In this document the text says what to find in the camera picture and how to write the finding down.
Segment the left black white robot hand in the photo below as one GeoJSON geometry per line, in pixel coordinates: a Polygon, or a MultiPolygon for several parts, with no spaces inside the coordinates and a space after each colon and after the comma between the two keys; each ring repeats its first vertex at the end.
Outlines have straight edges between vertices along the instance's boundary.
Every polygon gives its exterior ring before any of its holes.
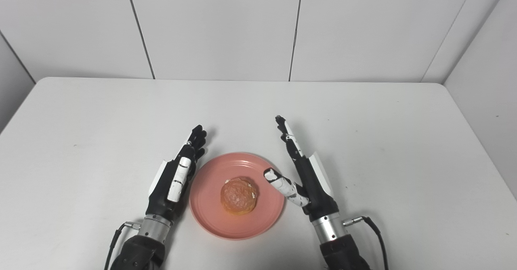
{"type": "Polygon", "coordinates": [[[207,132],[202,125],[192,129],[178,155],[163,161],[150,186],[146,215],[161,216],[176,222],[186,207],[189,184],[199,159],[205,154],[207,132]]]}

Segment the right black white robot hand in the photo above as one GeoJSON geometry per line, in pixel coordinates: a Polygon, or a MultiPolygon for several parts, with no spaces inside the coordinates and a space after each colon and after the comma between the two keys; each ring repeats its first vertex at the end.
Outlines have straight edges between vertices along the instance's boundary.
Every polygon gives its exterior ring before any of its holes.
{"type": "Polygon", "coordinates": [[[295,165],[301,184],[286,178],[271,167],[263,172],[266,181],[290,202],[301,207],[310,222],[338,213],[337,203],[331,194],[325,191],[318,178],[317,170],[321,167],[315,159],[311,159],[303,153],[287,120],[277,115],[275,121],[281,132],[280,138],[286,144],[286,150],[295,165]]]}

